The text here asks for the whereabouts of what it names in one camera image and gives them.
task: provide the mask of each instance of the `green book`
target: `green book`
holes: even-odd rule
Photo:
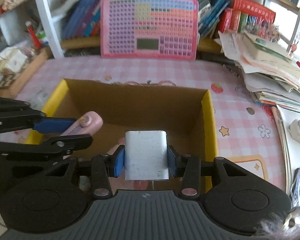
[[[244,31],[244,27],[247,24],[247,20],[248,20],[248,14],[245,14],[245,13],[241,12],[238,33],[242,33]]]

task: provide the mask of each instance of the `star print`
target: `star print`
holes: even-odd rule
[[[219,132],[221,132],[222,136],[226,136],[226,135],[230,135],[229,134],[229,129],[228,128],[225,128],[223,126],[221,126],[221,129],[219,130]]]

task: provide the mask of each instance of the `phone screen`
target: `phone screen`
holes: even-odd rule
[[[300,169],[296,169],[294,178],[293,188],[292,188],[292,201],[295,202],[300,198]]]

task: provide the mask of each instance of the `gray ribbed panel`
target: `gray ribbed panel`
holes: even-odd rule
[[[94,201],[87,214],[58,232],[35,235],[8,230],[0,240],[262,240],[213,224],[194,201],[173,191],[119,191]]]

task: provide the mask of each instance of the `pink checkered tablecloth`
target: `pink checkered tablecloth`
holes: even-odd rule
[[[198,60],[103,59],[100,56],[52,59],[39,69],[17,99],[29,101],[39,90],[50,95],[62,78],[104,83],[159,83],[168,80],[177,86],[210,89],[219,155],[261,155],[267,166],[269,182],[285,191],[284,158],[269,109],[249,100],[240,77],[229,68]]]

